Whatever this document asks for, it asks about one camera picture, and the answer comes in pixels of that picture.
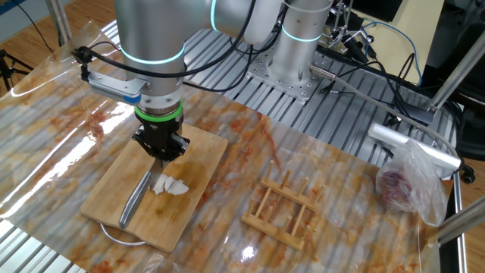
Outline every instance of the clear plastic sheet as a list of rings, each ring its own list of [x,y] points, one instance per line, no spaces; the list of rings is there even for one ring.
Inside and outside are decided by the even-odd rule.
[[[445,218],[448,201],[436,167],[414,141],[396,148],[393,160],[377,173],[376,190],[388,209],[418,212],[434,227]]]
[[[388,212],[374,189],[378,168],[224,98],[186,89],[185,122],[229,140],[229,146],[172,253],[110,241],[79,208],[137,129],[133,107],[98,96],[80,79],[72,48],[106,40],[88,24],[0,99],[0,217],[90,272],[438,272],[437,229],[419,215]],[[110,45],[98,52],[122,61]],[[89,66],[123,79],[99,61]],[[243,224],[269,161],[271,178],[292,169],[289,186],[325,191],[303,251]],[[273,193],[270,223],[281,226],[299,206]],[[108,228],[122,241],[137,239]]]

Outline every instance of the wooden cutting board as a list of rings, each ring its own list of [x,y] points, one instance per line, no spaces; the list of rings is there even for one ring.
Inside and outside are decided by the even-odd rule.
[[[227,140],[183,124],[190,139],[185,155],[171,162],[164,174],[182,179],[189,187],[183,195],[147,190],[126,232],[164,251],[174,250],[212,174],[227,148]],[[154,159],[130,141],[81,206],[81,214],[111,227],[118,221],[130,194],[152,166]]]

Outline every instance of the wooden floor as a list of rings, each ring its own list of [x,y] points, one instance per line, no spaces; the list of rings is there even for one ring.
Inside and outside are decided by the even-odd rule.
[[[73,34],[77,33],[90,20],[96,22],[100,27],[114,20],[113,0],[74,0],[66,6],[67,18]],[[50,17],[46,17],[37,23],[47,43],[56,50],[58,39]],[[35,67],[47,56],[49,50],[40,39],[34,27],[28,27],[9,40],[0,44],[0,49],[7,50],[8,53],[28,65]],[[22,77],[14,77],[14,82],[18,82]],[[0,95],[5,94],[6,89],[0,83]],[[474,170],[477,180],[472,185],[462,183],[463,206],[485,195],[485,162],[466,160]],[[467,232],[466,248],[468,272],[485,271],[485,223]]]

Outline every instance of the green ring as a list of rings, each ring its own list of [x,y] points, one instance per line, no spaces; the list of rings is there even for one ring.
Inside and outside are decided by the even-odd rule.
[[[135,106],[135,113],[139,117],[141,117],[142,119],[144,119],[146,121],[151,121],[151,122],[165,122],[165,121],[170,121],[170,120],[178,117],[182,113],[182,110],[183,110],[182,100],[180,100],[179,108],[177,108],[177,110],[175,110],[175,112],[173,112],[170,115],[164,116],[164,117],[154,117],[154,116],[151,116],[151,115],[147,115],[147,114],[143,113],[142,110],[140,110],[138,108],[138,106]]]

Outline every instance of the metal mounting plate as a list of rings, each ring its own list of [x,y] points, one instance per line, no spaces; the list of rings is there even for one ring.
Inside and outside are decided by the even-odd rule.
[[[317,76],[311,76],[308,81],[302,81],[300,83],[287,83],[273,77],[269,73],[268,64],[276,52],[276,45],[277,43],[275,43],[271,49],[259,54],[259,56],[249,66],[248,74],[253,79],[266,83],[268,86],[274,87],[275,89],[278,89],[279,91],[282,91],[288,96],[298,99],[299,101],[308,101],[322,79]],[[313,62],[316,64],[326,63],[321,55],[314,56]]]

